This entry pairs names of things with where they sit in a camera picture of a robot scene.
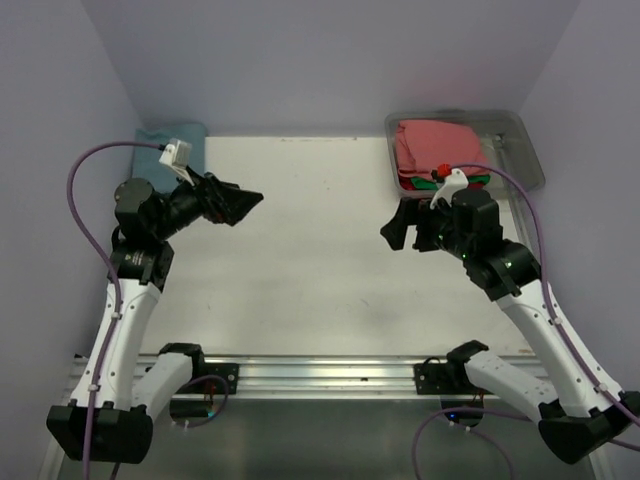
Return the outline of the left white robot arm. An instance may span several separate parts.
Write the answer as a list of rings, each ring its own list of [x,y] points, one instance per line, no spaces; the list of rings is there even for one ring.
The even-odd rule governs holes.
[[[166,345],[151,369],[135,377],[141,342],[174,257],[169,239],[200,218],[234,226],[264,198],[211,173],[181,180],[170,193],[132,178],[114,197],[118,225],[100,328],[68,403],[51,407],[46,420],[65,454],[83,464],[140,463],[171,397],[180,388],[193,393],[205,386],[208,369],[198,344]]]

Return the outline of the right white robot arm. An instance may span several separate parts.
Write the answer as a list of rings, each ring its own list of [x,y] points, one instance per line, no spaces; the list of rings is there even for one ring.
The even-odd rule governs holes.
[[[541,267],[523,244],[505,238],[499,207],[484,190],[463,189],[432,206],[403,198],[380,233],[394,251],[415,227],[414,250],[458,258],[467,277],[496,303],[524,336],[548,375],[541,381],[469,341],[447,355],[451,389],[473,387],[499,396],[538,428],[549,450],[575,464],[613,441],[639,414],[639,394],[598,364],[543,287]]]

